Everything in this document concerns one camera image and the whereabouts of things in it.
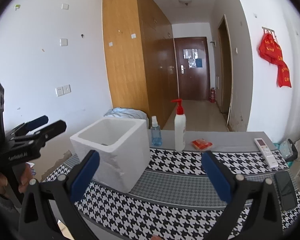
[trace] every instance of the black and white houndstooth pattern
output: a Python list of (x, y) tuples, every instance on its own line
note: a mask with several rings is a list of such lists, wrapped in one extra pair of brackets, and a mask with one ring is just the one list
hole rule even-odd
[[(201, 153), (199, 152), (176, 152), (151, 148), (151, 160), (148, 170), (164, 171), (180, 174), (205, 175), (201, 170)], [(261, 152), (251, 153), (213, 153), (222, 164), (227, 166), (234, 174), (260, 174), (268, 171), (287, 169), (288, 166), (279, 151), (273, 154), (279, 163), (279, 167), (271, 169), (266, 164)]]
[[(47, 181), (70, 169), (61, 165)], [(297, 193), (298, 207), (282, 215), (283, 228), (286, 229), (300, 212), (300, 193)], [(83, 199), (75, 203), (78, 210), (99, 225), (130, 239), (150, 239), (153, 234), (165, 240), (203, 239), (211, 230), (222, 210), (188, 210), (145, 202), (112, 191), (91, 182)], [(229, 238), (240, 233), (249, 208), (244, 208)]]

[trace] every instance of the silver screw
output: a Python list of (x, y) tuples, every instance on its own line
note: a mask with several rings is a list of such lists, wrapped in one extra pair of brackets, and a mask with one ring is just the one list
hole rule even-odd
[(266, 178), (266, 184), (271, 185), (272, 184), (272, 179)]
[(31, 179), (30, 181), (29, 181), (29, 184), (31, 185), (31, 186), (33, 186), (34, 184), (36, 184), (37, 183), (37, 181), (35, 180), (35, 179)]
[(58, 176), (58, 180), (59, 181), (64, 181), (66, 179), (66, 175), (65, 174), (61, 174)]
[(237, 175), (235, 176), (235, 178), (236, 178), (238, 181), (243, 181), (243, 180), (244, 180), (244, 176), (241, 175), (241, 174), (237, 174)]

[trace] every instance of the spray bottle cap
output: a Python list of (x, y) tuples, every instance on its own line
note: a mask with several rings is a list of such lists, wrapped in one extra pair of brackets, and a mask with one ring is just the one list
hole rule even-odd
[(182, 107), (182, 99), (175, 99), (171, 101), (172, 103), (177, 102), (178, 107), (177, 107), (177, 114), (184, 114), (183, 107)]
[(158, 126), (157, 117), (154, 115), (151, 118), (152, 118), (152, 127), (157, 127)]

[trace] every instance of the black phone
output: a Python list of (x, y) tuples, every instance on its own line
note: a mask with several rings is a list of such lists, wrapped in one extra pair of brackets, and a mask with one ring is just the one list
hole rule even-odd
[(287, 212), (294, 209), (298, 202), (289, 173), (287, 171), (277, 172), (274, 179), (277, 183), (282, 211)]

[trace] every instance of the white air conditioner remote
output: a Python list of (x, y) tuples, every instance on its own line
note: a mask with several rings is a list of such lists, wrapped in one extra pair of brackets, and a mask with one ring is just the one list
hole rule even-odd
[(279, 166), (277, 160), (273, 156), (272, 151), (270, 151), (269, 147), (266, 145), (265, 141), (262, 138), (255, 138), (254, 139), (256, 145), (258, 146), (259, 150), (261, 151), (263, 157), (266, 160), (266, 163), (270, 168), (276, 168)]

